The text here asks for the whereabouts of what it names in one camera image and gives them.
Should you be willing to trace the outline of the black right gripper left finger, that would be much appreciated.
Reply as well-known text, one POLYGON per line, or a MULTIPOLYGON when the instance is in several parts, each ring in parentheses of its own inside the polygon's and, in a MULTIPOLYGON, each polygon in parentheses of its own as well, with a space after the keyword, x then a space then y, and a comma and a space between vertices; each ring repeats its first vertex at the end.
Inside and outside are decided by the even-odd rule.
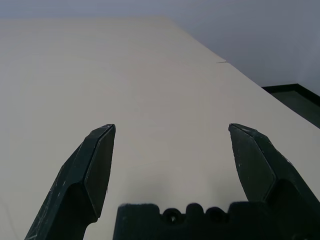
POLYGON ((85 137, 60 168, 27 240, 82 240, 98 221, 108 190, 116 126, 106 124, 85 137))

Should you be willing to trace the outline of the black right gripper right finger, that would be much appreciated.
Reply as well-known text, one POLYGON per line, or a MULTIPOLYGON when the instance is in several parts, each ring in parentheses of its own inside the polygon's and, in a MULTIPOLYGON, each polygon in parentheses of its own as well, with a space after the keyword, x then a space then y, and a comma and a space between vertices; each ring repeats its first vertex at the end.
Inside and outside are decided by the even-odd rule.
POLYGON ((237 174, 249 201, 267 202, 279 181, 287 181, 308 203, 318 199, 295 167, 256 129, 231 123, 228 127, 237 174))

